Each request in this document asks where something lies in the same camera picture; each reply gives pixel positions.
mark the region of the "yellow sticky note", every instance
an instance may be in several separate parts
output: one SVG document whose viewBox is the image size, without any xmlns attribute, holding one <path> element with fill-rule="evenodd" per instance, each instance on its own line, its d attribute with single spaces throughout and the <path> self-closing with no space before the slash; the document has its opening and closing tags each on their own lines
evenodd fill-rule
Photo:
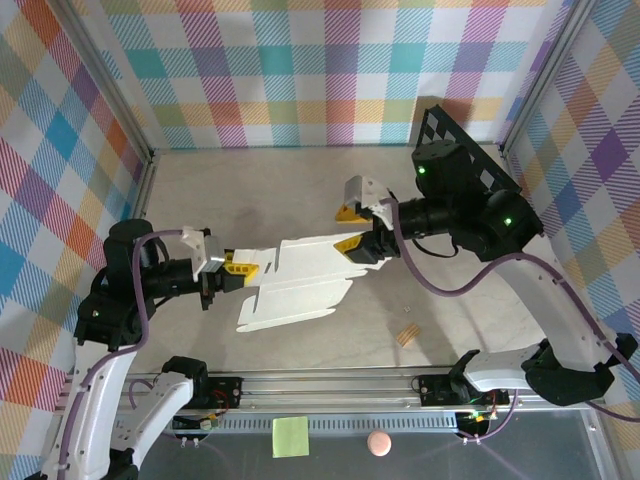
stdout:
<svg viewBox="0 0 640 480">
<path fill-rule="evenodd" d="M 273 458 L 309 455 L 307 417 L 276 418 L 273 421 Z"/>
</svg>

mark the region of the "marble surface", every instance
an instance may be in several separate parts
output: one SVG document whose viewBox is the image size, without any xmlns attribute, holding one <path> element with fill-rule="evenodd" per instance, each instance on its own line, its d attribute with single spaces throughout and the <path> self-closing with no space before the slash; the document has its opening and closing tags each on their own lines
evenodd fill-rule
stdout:
<svg viewBox="0 0 640 480">
<path fill-rule="evenodd" d="M 344 182 L 370 175 L 400 200 L 413 198 L 418 192 L 410 154 L 410 148 L 359 147 L 166 155 L 147 218 L 156 230 L 210 227 L 227 248 L 272 247 L 286 238 L 357 230 L 334 222 Z M 188 254 L 177 240 L 167 243 L 174 257 Z M 451 249 L 448 235 L 423 244 Z M 422 271 L 443 288 L 463 285 L 481 268 L 467 252 L 442 260 L 410 248 Z M 509 350 L 543 337 L 494 274 L 455 299 L 424 291 L 401 260 L 355 280 L 336 313 L 250 333 L 235 329 L 242 300 L 254 289 L 221 294 L 207 312 L 195 296 L 173 299 L 153 317 L 150 341 L 132 371 L 158 371 L 172 355 L 205 360 L 212 370 L 449 365 L 470 349 Z M 412 322 L 421 333 L 401 348 L 395 336 Z"/>
</svg>

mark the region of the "pink ball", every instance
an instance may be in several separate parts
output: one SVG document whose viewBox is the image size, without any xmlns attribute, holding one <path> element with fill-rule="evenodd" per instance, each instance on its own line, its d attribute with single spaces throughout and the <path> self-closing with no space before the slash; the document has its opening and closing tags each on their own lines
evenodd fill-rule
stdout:
<svg viewBox="0 0 640 480">
<path fill-rule="evenodd" d="M 391 437 L 380 430 L 374 430 L 367 438 L 369 451 L 376 457 L 384 457 L 391 450 Z"/>
</svg>

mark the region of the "plaid wallpaper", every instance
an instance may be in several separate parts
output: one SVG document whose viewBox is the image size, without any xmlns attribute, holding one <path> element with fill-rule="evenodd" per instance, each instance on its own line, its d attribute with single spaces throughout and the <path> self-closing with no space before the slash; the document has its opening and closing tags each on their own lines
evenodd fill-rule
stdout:
<svg viewBox="0 0 640 480">
<path fill-rule="evenodd" d="M 533 88 L 535 80 L 540 73 L 540 70 L 544 66 L 547 60 L 547 56 L 551 51 L 551 47 L 553 46 L 557 35 L 560 33 L 565 21 L 567 20 L 569 12 L 571 11 L 571 7 L 576 3 L 576 1 L 577 0 L 562 1 L 562 5 L 556 13 L 553 23 L 551 24 L 551 28 L 549 28 L 549 31 L 547 32 L 547 35 L 545 36 L 542 45 L 540 46 L 540 50 L 538 50 L 538 53 L 531 63 L 524 81 L 520 85 L 520 90 L 518 90 L 518 94 L 511 104 L 511 108 L 509 109 L 509 113 L 507 114 L 506 121 L 500 129 L 500 133 L 498 134 L 496 143 L 504 143 L 505 138 L 509 133 L 509 129 L 513 126 L 513 122 L 515 122 L 516 117 L 520 113 L 520 108 L 522 107 L 524 100 L 529 95 L 529 92 Z"/>
<path fill-rule="evenodd" d="M 74 1 L 160 148 L 404 144 L 418 97 L 488 140 L 546 4 Z"/>
<path fill-rule="evenodd" d="M 39 468 L 76 308 L 142 162 L 44 0 L 0 11 L 0 479 Z"/>
<path fill-rule="evenodd" d="M 640 338 L 639 1 L 598 4 L 511 153 L 573 280 L 608 325 Z M 640 386 L 620 372 L 626 391 L 607 400 L 639 416 Z M 640 425 L 614 423 L 640 475 Z"/>
</svg>

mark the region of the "metal frame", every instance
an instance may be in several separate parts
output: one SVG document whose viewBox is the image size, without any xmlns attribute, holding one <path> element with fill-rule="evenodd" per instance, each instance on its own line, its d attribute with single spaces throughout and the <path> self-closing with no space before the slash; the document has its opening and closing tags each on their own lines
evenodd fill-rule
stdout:
<svg viewBox="0 0 640 480">
<path fill-rule="evenodd" d="M 544 66 L 533 81 L 531 91 L 520 108 L 511 128 L 504 140 L 504 151 L 509 158 L 509 151 L 524 133 L 535 111 L 540 105 L 547 88 L 555 80 L 564 60 L 569 55 L 573 42 L 580 33 L 582 26 L 591 16 L 591 12 L 598 4 L 598 0 L 575 0 L 571 11 L 567 15 L 565 25 L 556 37 Z"/>
<path fill-rule="evenodd" d="M 100 92 L 113 110 L 136 153 L 140 158 L 144 159 L 145 163 L 150 162 L 152 157 L 150 143 L 111 76 L 109 68 L 91 39 L 91 35 L 87 32 L 82 19 L 78 17 L 69 0 L 50 0 L 48 3 L 69 36 L 72 45 L 78 51 Z"/>
<path fill-rule="evenodd" d="M 242 377 L 242 397 L 239 408 L 229 416 L 247 413 L 270 414 L 338 414 L 338 413 L 400 413 L 400 412 L 472 412 L 474 406 L 422 407 L 420 396 L 411 388 L 418 375 L 446 375 L 451 367 L 372 367 L 372 368 L 318 368 L 309 370 L 265 370 L 210 372 L 218 377 Z M 157 374 L 129 374 L 124 383 L 118 412 L 131 413 L 129 384 L 135 379 L 152 382 Z M 62 415 L 69 398 L 69 376 L 62 389 L 55 415 Z M 136 390 L 134 398 L 140 400 L 146 392 Z M 508 406 L 499 406 L 502 411 Z M 519 392 L 516 411 L 541 411 L 569 408 L 588 409 L 585 404 L 558 407 L 531 391 Z M 208 409 L 183 409 L 179 415 L 208 415 Z"/>
<path fill-rule="evenodd" d="M 51 0 L 49 5 L 69 36 L 71 43 L 78 50 L 78 54 L 111 107 L 116 119 L 120 122 L 122 130 L 131 142 L 136 154 L 144 162 L 138 194 L 131 211 L 132 218 L 144 218 L 147 214 L 146 210 L 158 168 L 159 156 L 154 155 L 151 143 L 142 131 L 120 88 L 111 76 L 100 51 L 70 1 Z"/>
<path fill-rule="evenodd" d="M 607 480 L 633 478 L 611 420 L 593 409 L 580 413 L 600 476 Z"/>
</svg>

